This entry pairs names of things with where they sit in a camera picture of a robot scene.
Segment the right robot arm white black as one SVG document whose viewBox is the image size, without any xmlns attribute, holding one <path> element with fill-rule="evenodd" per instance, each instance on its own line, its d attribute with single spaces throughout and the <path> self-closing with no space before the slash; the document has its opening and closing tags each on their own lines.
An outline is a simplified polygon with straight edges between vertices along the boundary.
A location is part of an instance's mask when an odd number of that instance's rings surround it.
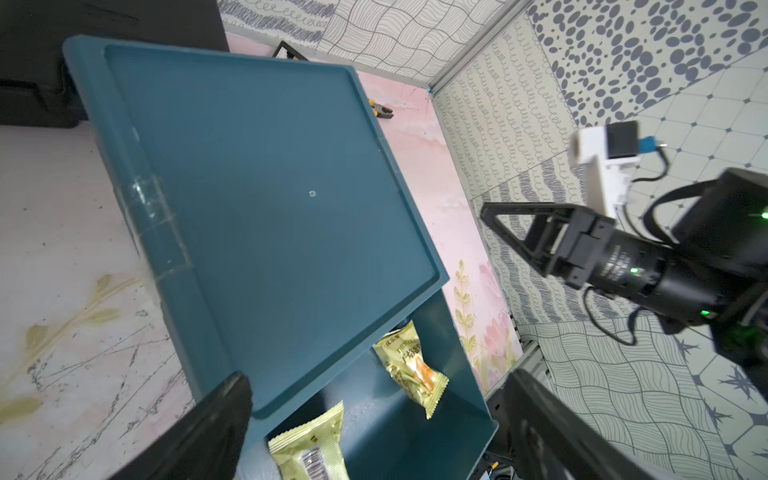
<svg viewBox="0 0 768 480">
<path fill-rule="evenodd" d="M 670 231 L 647 212 L 649 240 L 575 204 L 487 202 L 481 219 L 544 277 L 629 300 L 668 334 L 709 326 L 717 353 L 757 378 L 767 372 L 767 177 L 728 168 L 652 206 L 687 199 Z"/>
</svg>

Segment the green cookie packet one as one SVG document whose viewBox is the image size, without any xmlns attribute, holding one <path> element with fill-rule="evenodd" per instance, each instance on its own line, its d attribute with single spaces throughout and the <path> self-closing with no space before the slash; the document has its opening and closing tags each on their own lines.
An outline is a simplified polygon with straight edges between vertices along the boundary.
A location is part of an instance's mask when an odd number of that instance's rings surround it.
<svg viewBox="0 0 768 480">
<path fill-rule="evenodd" d="M 269 452 L 284 480 L 349 478 L 341 434 L 344 403 L 268 441 Z"/>
</svg>

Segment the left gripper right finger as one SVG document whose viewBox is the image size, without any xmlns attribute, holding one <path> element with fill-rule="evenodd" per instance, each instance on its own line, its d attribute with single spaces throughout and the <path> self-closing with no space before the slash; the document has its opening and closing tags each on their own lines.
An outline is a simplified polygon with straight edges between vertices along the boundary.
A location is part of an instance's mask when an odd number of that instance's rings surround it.
<svg viewBox="0 0 768 480">
<path fill-rule="evenodd" d="M 625 455 L 525 370 L 505 382 L 512 468 L 523 479 L 675 479 Z"/>
</svg>

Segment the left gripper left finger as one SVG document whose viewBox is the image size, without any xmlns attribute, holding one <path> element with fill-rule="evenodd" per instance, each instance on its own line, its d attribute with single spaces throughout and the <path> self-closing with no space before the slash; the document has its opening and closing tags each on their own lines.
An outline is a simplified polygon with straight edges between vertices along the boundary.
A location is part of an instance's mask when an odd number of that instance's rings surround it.
<svg viewBox="0 0 768 480">
<path fill-rule="evenodd" d="M 232 479 L 252 409 L 248 378 L 234 372 L 114 479 Z"/>
</svg>

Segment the green cookie packet two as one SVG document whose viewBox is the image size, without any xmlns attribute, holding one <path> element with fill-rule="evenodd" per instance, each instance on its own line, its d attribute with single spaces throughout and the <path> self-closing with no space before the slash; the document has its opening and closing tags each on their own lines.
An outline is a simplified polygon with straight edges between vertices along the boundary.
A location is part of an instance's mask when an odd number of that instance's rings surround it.
<svg viewBox="0 0 768 480">
<path fill-rule="evenodd" d="M 430 420 L 449 378 L 426 363 L 414 322 L 389 332 L 373 345 L 373 350 L 390 377 L 412 401 L 424 408 L 426 419 Z"/>
</svg>

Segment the teal drawer cabinet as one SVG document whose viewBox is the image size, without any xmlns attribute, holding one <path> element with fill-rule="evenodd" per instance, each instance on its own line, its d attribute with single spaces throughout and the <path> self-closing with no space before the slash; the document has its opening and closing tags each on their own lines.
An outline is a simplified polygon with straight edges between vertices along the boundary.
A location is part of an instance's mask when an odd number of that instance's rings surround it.
<svg viewBox="0 0 768 480">
<path fill-rule="evenodd" d="M 447 274 L 348 66 L 82 42 L 71 68 L 189 385 L 272 429 Z"/>
</svg>

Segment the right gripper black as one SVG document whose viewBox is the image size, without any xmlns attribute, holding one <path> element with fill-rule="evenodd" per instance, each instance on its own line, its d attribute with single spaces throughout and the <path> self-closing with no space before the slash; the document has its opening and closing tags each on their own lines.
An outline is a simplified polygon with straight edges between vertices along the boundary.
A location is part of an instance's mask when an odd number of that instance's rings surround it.
<svg viewBox="0 0 768 480">
<path fill-rule="evenodd" d="M 551 202 L 485 202 L 480 218 L 526 263 L 539 264 L 541 275 L 664 310 L 658 290 L 666 248 L 616 229 L 612 219 Z"/>
</svg>

